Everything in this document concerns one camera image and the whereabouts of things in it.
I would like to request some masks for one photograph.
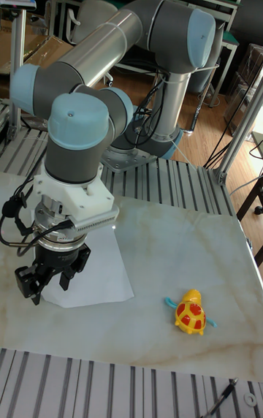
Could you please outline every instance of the wooden floor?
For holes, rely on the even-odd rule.
[[[153,78],[146,75],[121,74],[119,71],[114,71],[113,74],[114,86],[122,88],[131,97],[134,105],[139,104],[152,86]],[[180,149],[188,160],[196,166],[203,166],[205,164],[226,126],[223,117],[226,101],[222,95],[219,96],[219,99],[220,105],[217,107],[211,109],[206,105],[202,106],[194,133],[191,136],[187,134],[183,135],[180,141]],[[178,120],[180,127],[184,129],[190,127],[197,102],[197,96],[192,94],[186,95]],[[218,150],[221,150],[231,139],[230,133],[227,132]],[[248,152],[253,147],[253,142],[243,143],[226,181],[229,193],[260,174],[263,160],[255,159],[249,155]],[[174,153],[173,159],[181,162],[185,161],[179,151]],[[239,210],[252,187],[253,184],[250,184],[232,195],[232,203],[236,211]],[[257,216],[254,214],[256,205],[260,205],[259,199],[255,201],[242,220],[244,233],[252,242],[254,254],[256,254],[263,244],[263,215]]]

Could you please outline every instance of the robotic arm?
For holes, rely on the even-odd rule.
[[[21,292],[35,304],[56,273],[67,290],[90,253],[84,244],[87,233],[118,216],[114,198],[100,180],[104,150],[112,144],[122,153],[134,146],[166,158],[173,153],[189,78],[206,64],[215,29],[213,17],[199,9],[137,0],[47,69],[25,64],[15,73],[15,105],[48,119],[45,163],[34,178],[41,197],[30,243],[36,246],[36,259],[31,267],[16,270]],[[137,119],[128,96],[117,88],[91,88],[134,44],[155,53],[168,82],[157,91],[152,121],[140,122],[143,140],[134,137],[131,121]],[[4,207],[3,215],[13,216]],[[25,251],[18,249],[18,255]]]

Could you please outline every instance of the table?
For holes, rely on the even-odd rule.
[[[44,149],[46,136],[45,132],[22,128],[14,142],[7,147],[0,145],[0,171],[19,174],[22,180]],[[117,196],[162,202],[165,207],[198,210],[211,216],[235,216],[226,187],[218,185],[212,170],[193,170],[184,163],[159,159],[127,173],[104,169],[102,180]],[[254,346],[244,344],[244,358],[255,353]],[[195,375],[192,370],[183,374],[101,364],[92,358],[86,361],[0,351],[1,418],[98,418],[98,413],[100,418],[109,416],[110,411],[112,418],[196,418],[207,412],[215,394],[220,394],[226,384],[226,379]],[[251,390],[258,398],[256,411],[244,401],[244,394]],[[254,418],[255,412],[260,416],[261,391],[262,384],[239,380],[235,396],[221,408],[221,417],[238,418],[243,414]]]
[[[20,181],[0,175],[1,205]],[[260,380],[262,282],[237,219],[128,197],[115,201],[120,208],[115,235],[134,298],[71,309],[42,301],[36,308],[22,298],[13,275],[33,255],[21,261],[13,248],[1,246],[0,344],[82,360]],[[12,227],[7,221],[9,240],[18,237]],[[218,329],[207,326],[204,337],[176,329],[174,312],[164,304],[166,296],[179,302],[190,288],[202,293],[207,315],[218,323]],[[248,355],[252,344],[253,359]]]

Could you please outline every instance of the cardboard box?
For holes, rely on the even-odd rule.
[[[1,19],[0,33],[11,33],[12,22],[10,20]],[[44,17],[34,14],[33,12],[26,13],[26,34],[27,35],[42,35],[46,37],[48,35],[48,28]]]
[[[0,74],[8,75],[11,65],[12,24],[8,20],[1,21],[0,31]],[[40,46],[47,37],[36,35],[30,26],[26,26],[24,57],[25,60]]]
[[[48,67],[73,48],[57,37],[48,37],[26,60],[25,64]]]
[[[247,52],[238,68],[238,73],[243,77],[248,85],[252,84],[254,88],[259,86],[263,77],[263,47],[259,45],[248,46]]]
[[[249,104],[255,94],[256,89],[250,88],[248,92],[248,84],[246,85],[237,85],[235,91],[232,94],[232,101],[229,103],[229,106],[226,108],[224,113],[224,118],[227,123],[229,123],[229,130],[231,132],[231,135],[233,136],[235,134],[236,128],[240,125],[240,122],[243,119],[243,116],[245,115],[245,112],[249,108]],[[254,125],[251,127],[251,130],[249,131],[246,140],[249,140],[251,136],[251,132],[253,131]]]
[[[1,44],[4,46],[4,34],[0,34],[0,64],[2,59]],[[42,37],[42,42],[38,44],[34,50],[28,53],[25,51],[24,61],[25,64],[34,64],[41,67],[48,67],[53,62],[57,61],[63,54],[67,53],[73,47],[68,43],[65,43],[56,37]],[[5,63],[4,69],[0,68],[0,98],[9,98],[9,72],[10,72],[10,60]]]
[[[237,86],[244,86],[246,87],[248,84],[244,81],[241,75],[238,72],[234,73],[234,77],[232,82],[230,83],[228,90],[226,92],[225,99],[228,103],[231,103],[233,100],[233,95],[235,95],[235,90]]]

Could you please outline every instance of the white paper sheet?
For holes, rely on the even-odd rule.
[[[75,275],[66,292],[59,285],[60,274],[55,275],[42,292],[44,299],[62,308],[75,308],[133,298],[113,227],[95,229],[85,242],[91,255],[84,271]]]

